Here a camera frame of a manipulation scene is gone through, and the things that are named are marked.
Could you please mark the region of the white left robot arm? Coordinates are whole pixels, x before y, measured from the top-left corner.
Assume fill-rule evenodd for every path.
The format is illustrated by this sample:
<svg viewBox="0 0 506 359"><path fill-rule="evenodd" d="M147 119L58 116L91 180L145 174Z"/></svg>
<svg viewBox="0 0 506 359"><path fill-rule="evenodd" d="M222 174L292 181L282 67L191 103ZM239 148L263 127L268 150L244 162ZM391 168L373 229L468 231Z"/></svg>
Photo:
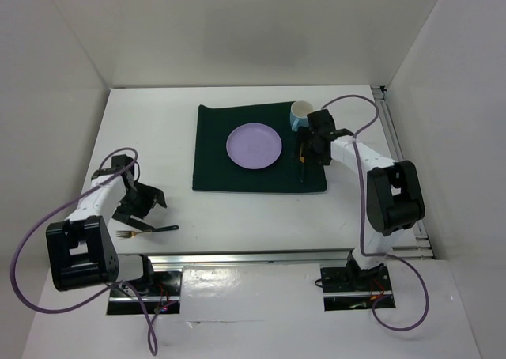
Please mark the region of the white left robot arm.
<svg viewBox="0 0 506 359"><path fill-rule="evenodd" d="M135 178L134 158L114 155L111 166L92 175L96 190L78 202L65 220L47 227L51 276L62 292L115 282L119 259L108 231L110 220L135 230L154 230L143 219L156 205L167 206L164 192Z"/></svg>

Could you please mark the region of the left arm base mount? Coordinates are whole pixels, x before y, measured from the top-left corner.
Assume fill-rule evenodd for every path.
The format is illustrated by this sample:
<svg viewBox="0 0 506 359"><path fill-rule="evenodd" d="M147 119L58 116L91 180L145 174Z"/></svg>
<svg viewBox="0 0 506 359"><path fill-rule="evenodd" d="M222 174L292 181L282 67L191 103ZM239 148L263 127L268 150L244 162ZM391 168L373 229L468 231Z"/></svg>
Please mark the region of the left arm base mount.
<svg viewBox="0 0 506 359"><path fill-rule="evenodd" d="M150 316L180 313L180 294L183 271L181 269L154 271L150 277L141 277L131 285L141 296ZM113 289L108 298L108 316L136 316L143 313L134 291L122 284Z"/></svg>

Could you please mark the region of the light blue mug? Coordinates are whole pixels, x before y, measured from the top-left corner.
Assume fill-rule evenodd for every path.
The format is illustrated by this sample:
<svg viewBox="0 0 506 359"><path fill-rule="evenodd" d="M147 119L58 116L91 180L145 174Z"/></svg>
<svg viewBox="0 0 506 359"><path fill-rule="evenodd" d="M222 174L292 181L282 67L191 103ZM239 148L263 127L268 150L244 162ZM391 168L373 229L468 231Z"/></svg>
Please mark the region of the light blue mug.
<svg viewBox="0 0 506 359"><path fill-rule="evenodd" d="M290 108L289 122L291 130L297 132L301 127L309 127L308 115L314 111L312 104L307 101L295 101Z"/></svg>

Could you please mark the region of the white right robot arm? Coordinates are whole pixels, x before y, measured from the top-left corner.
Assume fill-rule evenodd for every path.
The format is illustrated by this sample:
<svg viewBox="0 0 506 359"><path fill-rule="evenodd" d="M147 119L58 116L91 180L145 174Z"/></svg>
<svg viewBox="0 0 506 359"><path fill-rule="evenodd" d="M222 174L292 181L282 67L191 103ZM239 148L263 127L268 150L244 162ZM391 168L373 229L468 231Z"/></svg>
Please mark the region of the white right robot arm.
<svg viewBox="0 0 506 359"><path fill-rule="evenodd" d="M327 109L314 111L304 123L292 123L294 157L310 164L345 165L357 174L360 192L359 243L348 255L345 280L363 289L384 267L399 237L423 219L425 204L411 161L394 161L358 140L358 133L337 129Z"/></svg>

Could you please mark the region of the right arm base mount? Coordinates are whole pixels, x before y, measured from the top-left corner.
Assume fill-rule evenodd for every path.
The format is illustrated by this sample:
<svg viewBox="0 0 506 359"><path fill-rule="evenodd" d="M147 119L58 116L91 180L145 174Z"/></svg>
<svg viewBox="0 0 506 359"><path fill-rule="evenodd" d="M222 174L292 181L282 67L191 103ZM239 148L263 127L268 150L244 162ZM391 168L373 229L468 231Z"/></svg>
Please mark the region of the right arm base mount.
<svg viewBox="0 0 506 359"><path fill-rule="evenodd" d="M320 278L314 281L323 292L326 312L395 308L390 274L385 266L359 278L345 267L322 267Z"/></svg>

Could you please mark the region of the lilac plastic plate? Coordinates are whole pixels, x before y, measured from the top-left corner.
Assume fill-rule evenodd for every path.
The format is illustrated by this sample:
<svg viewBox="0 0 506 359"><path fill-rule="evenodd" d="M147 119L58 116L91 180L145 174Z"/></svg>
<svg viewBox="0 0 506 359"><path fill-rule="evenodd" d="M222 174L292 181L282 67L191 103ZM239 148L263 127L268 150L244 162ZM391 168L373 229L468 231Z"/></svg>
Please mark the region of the lilac plastic plate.
<svg viewBox="0 0 506 359"><path fill-rule="evenodd" d="M246 123L233 130L226 141L230 160L241 168L259 170L271 166L282 152L280 135L261 123Z"/></svg>

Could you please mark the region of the dark green cloth placemat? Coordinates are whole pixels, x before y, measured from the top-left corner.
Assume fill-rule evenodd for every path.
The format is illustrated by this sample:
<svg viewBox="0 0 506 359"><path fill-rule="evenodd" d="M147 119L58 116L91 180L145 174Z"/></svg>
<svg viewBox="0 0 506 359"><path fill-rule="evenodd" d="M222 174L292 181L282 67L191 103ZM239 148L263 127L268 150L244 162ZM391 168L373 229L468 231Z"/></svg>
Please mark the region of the dark green cloth placemat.
<svg viewBox="0 0 506 359"><path fill-rule="evenodd" d="M266 194L326 191L323 166L298 160L290 123L292 104L199 105L192 189Z"/></svg>

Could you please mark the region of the gold knife green handle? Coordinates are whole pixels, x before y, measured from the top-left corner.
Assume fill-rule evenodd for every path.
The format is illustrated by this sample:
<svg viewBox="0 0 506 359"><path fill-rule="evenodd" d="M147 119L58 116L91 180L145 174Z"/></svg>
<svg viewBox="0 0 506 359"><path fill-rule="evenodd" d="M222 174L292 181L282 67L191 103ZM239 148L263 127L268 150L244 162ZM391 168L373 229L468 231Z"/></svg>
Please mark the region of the gold knife green handle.
<svg viewBox="0 0 506 359"><path fill-rule="evenodd" d="M304 157L304 143L300 145L299 155L298 155L298 161L300 163L300 176L299 180L301 183L304 183L305 181L305 157Z"/></svg>

